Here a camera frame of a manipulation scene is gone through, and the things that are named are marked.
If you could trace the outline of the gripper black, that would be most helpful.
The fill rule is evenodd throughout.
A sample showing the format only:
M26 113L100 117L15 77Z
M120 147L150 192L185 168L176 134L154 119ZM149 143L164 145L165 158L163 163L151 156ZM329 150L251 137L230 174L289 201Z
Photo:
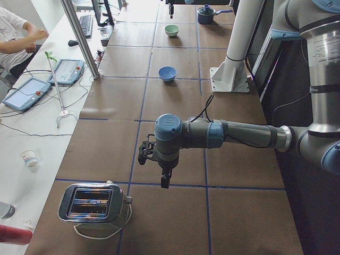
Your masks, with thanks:
M176 3L176 0L166 0L166 4L168 4L169 6L169 17L172 19L173 18L173 14L174 14L174 4Z
M176 157L171 161L161 160L158 162L158 165L162 168L162 176L161 176L161 187L169 188L169 184L172 177L172 169L174 169L179 162L179 158Z

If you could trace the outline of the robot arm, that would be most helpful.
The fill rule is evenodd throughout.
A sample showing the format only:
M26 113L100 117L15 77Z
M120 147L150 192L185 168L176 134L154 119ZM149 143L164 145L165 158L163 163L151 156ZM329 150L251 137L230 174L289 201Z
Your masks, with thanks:
M181 149L213 149L224 142L295 150L322 170L339 174L339 1L274 1L271 37L307 42L312 123L251 123L255 112L244 115L236 107L227 112L228 120L198 115L183 121L174 114L161 115L155 121L156 140L139 149L138 160L158 163L162 188L169 187Z

